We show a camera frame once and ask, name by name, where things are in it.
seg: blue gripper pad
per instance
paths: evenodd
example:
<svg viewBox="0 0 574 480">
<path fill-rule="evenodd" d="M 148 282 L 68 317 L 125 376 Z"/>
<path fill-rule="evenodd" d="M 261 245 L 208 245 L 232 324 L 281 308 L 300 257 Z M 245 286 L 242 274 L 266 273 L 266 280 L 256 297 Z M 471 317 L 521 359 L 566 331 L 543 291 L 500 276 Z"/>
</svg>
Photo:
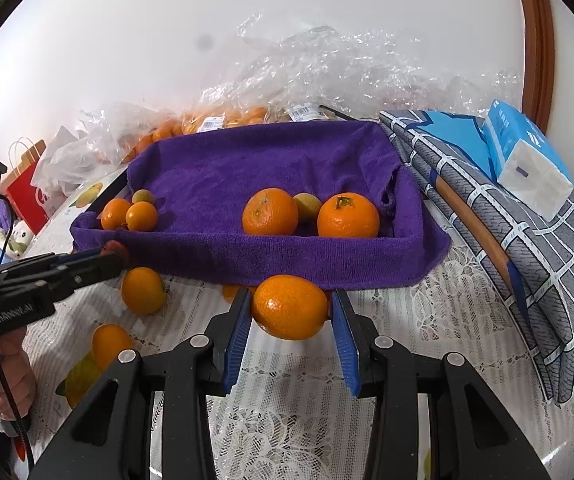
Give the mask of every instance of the blue gripper pad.
<svg viewBox="0 0 574 480">
<path fill-rule="evenodd" d="M 251 329 L 251 298 L 251 292 L 248 292 L 225 350 L 225 370 L 222 375 L 222 386 L 227 395 L 231 393 L 231 387 L 238 381 L 240 366 L 245 354 L 247 337 Z"/>
<path fill-rule="evenodd" d="M 351 390 L 352 395 L 356 397 L 362 387 L 358 371 L 358 350 L 353 342 L 352 332 L 349 329 L 343 305 L 336 291 L 331 295 L 331 326 L 334 330 L 336 349 L 338 350 L 345 384 Z"/>
</svg>

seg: white plush toy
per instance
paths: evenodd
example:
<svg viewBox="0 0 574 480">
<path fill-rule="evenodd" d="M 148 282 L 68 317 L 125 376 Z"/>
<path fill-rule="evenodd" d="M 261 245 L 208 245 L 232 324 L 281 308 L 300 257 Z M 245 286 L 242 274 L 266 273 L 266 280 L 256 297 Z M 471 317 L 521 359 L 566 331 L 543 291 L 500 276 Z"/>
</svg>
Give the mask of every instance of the white plush toy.
<svg viewBox="0 0 574 480">
<path fill-rule="evenodd" d="M 6 232 L 0 228 L 0 250 L 3 249 Z M 22 257 L 27 250 L 29 243 L 32 241 L 33 233 L 24 220 L 20 220 L 14 226 L 14 230 L 9 238 L 6 251 L 4 252 L 10 260 L 17 260 Z"/>
</svg>

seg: finger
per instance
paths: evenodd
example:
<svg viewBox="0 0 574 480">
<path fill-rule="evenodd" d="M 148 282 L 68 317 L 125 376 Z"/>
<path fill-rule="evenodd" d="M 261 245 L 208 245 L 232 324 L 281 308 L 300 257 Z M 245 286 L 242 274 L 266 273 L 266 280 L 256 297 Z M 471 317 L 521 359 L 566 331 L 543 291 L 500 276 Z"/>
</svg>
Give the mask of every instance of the finger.
<svg viewBox="0 0 574 480">
<path fill-rule="evenodd" d="M 18 384 L 20 380 L 32 370 L 29 365 L 29 358 L 25 352 L 20 352 L 19 354 L 9 355 L 3 358 L 1 365 L 10 389 L 13 389 L 14 386 L 16 386 L 16 384 Z M 3 387 L 0 382 L 0 392 L 2 391 Z"/>
<path fill-rule="evenodd" d="M 23 326 L 13 332 L 0 336 L 0 356 L 14 355 L 22 350 L 22 342 L 27 334 L 27 327 Z"/>
<path fill-rule="evenodd" d="M 32 406 L 32 401 L 33 399 L 30 400 L 28 397 L 25 397 L 23 400 L 16 403 L 16 406 L 18 406 L 20 418 L 23 418 L 27 413 L 29 413 L 29 409 Z M 16 420 L 14 413 L 11 411 L 11 408 L 5 410 L 3 413 L 0 413 L 0 418 L 2 420 Z"/>
<path fill-rule="evenodd" d="M 16 387 L 12 389 L 11 393 L 14 397 L 14 402 L 18 405 L 24 399 L 33 400 L 35 395 L 35 381 L 29 375 L 25 376 L 20 380 Z M 9 401 L 4 393 L 0 394 L 0 413 L 10 412 L 11 407 L 9 406 Z"/>
</svg>

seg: white lace tablecloth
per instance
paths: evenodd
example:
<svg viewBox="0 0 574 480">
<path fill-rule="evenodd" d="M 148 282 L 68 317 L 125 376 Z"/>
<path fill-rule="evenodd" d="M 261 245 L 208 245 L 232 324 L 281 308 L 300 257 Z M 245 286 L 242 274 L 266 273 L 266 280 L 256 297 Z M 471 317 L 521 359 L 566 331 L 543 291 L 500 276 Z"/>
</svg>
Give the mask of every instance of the white lace tablecloth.
<svg viewBox="0 0 574 480">
<path fill-rule="evenodd" d="M 554 479 L 574 476 L 574 398 L 563 407 L 542 402 L 536 374 L 518 330 L 493 285 L 458 233 L 429 204 L 452 236 L 445 261 L 408 288 L 351 292 L 355 310 L 382 335 L 412 352 L 464 354 L 501 399 Z M 68 233 L 46 229 L 31 254 L 66 250 Z M 33 325 L 26 349 L 39 392 L 30 431 L 36 456 L 70 412 L 55 389 L 90 348 L 94 328 L 117 322 L 142 354 L 172 349 L 201 333 L 229 305 L 219 285 L 167 277 L 169 307 L 139 319 L 120 299 L 119 280 L 78 291 L 56 314 Z M 151 478 L 160 478 L 157 397 L 152 423 Z M 238 383 L 225 398 L 209 397 L 209 427 L 220 479 L 361 479 L 373 401 L 356 400 L 345 386 L 330 323 L 302 342 L 282 341 L 252 325 Z M 421 409 L 422 460 L 429 445 Z"/>
</svg>

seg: folded gray plaid mat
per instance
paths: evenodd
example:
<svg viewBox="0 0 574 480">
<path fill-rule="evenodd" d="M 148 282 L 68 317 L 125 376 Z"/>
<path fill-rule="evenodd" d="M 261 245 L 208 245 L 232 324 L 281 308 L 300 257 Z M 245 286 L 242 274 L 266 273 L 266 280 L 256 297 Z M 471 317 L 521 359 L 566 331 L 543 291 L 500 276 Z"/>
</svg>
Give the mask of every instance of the folded gray plaid mat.
<svg viewBox="0 0 574 480">
<path fill-rule="evenodd" d="M 463 135 L 481 135 L 482 118 L 447 116 L 459 121 Z M 546 222 L 493 184 L 457 146 L 433 136 L 436 126 L 423 111 L 381 112 L 381 124 L 421 190 L 490 275 L 530 350 L 544 397 L 557 404 L 570 400 L 574 394 L 574 192 L 557 217 Z M 436 189 L 437 180 L 461 200 L 448 203 Z M 454 212 L 456 202 L 469 206 L 505 251 L 507 269 L 501 269 L 505 280 L 481 247 L 480 235 Z"/>
</svg>

